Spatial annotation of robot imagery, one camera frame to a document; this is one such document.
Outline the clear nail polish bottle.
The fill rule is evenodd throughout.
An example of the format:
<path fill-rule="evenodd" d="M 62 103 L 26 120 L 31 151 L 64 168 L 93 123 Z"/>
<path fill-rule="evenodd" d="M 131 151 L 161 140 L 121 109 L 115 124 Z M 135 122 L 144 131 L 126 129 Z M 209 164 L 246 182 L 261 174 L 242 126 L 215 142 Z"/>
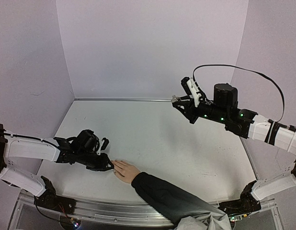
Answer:
<path fill-rule="evenodd" d="M 176 95 L 173 95 L 172 96 L 172 99 L 171 99 L 171 103 L 173 104 L 173 103 L 177 103 L 177 102 L 179 102 L 181 99 L 180 99 L 180 97 L 178 97 L 178 96 L 176 96 Z"/>

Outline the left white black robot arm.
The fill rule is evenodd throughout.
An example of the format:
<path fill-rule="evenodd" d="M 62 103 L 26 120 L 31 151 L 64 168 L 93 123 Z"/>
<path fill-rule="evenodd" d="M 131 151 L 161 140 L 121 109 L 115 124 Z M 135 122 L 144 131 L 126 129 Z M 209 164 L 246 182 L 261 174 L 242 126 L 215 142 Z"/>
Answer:
<path fill-rule="evenodd" d="M 40 159 L 54 163 L 79 163 L 87 170 L 106 172 L 114 165 L 104 152 L 107 138 L 99 139 L 92 130 L 82 130 L 76 137 L 42 139 L 10 133 L 0 124 L 0 180 L 17 186 L 36 198 L 48 209 L 59 206 L 59 198 L 51 181 L 23 170 L 12 158 Z"/>

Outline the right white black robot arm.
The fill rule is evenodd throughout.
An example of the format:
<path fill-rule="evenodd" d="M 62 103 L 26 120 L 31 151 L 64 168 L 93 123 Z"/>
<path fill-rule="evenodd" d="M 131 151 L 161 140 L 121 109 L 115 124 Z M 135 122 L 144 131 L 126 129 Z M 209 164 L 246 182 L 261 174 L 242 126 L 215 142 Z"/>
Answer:
<path fill-rule="evenodd" d="M 238 108 L 238 90 L 227 83 L 214 86 L 214 99 L 203 98 L 192 79 L 182 81 L 186 95 L 173 96 L 172 106 L 194 124 L 204 118 L 224 124 L 225 130 L 241 137 L 259 140 L 286 150 L 296 157 L 296 126 L 286 126 L 257 112 Z M 296 159 L 294 167 L 272 179 L 257 180 L 246 185 L 239 199 L 221 202 L 219 209 L 229 216 L 250 214 L 261 209 L 261 200 L 296 186 Z"/>

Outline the black sleeved forearm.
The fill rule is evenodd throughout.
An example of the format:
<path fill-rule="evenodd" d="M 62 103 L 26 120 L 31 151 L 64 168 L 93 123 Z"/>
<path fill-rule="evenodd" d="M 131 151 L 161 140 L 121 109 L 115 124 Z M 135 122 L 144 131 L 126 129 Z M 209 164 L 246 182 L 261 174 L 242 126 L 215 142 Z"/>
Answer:
<path fill-rule="evenodd" d="M 147 204 L 173 224 L 187 217 L 209 221 L 212 217 L 221 220 L 227 216 L 195 195 L 146 172 L 139 173 L 131 185 Z"/>

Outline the mannequin hand on table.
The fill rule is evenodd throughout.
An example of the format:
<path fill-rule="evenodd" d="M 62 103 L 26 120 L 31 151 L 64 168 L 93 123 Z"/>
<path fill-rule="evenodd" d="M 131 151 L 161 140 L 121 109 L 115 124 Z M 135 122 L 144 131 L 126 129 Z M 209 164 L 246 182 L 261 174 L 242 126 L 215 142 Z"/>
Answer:
<path fill-rule="evenodd" d="M 116 169 L 115 176 L 124 183 L 131 184 L 135 177 L 141 173 L 136 166 L 125 161 L 114 160 L 112 163 Z"/>

